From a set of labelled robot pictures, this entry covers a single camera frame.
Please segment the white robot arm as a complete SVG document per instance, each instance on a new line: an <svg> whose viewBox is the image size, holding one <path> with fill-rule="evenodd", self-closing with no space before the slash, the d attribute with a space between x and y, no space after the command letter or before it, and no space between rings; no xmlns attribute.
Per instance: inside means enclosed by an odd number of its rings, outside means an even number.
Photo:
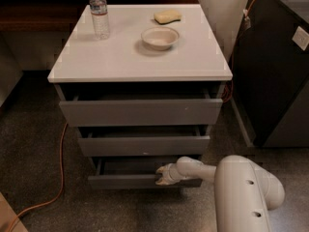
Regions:
<svg viewBox="0 0 309 232"><path fill-rule="evenodd" d="M160 186L194 179L212 182L217 232L272 232L268 212L285 199L277 177L241 156L228 156L217 166L181 157L156 172Z"/></svg>

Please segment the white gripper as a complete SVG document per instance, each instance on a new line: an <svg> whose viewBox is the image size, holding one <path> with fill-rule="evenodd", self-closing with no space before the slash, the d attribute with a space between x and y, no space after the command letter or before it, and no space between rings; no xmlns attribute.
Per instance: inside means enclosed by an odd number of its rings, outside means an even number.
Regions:
<svg viewBox="0 0 309 232"><path fill-rule="evenodd" d="M155 182L158 186L168 186L168 184L175 184L185 179L175 163L160 166L155 173L163 174L163 179L160 178Z"/></svg>

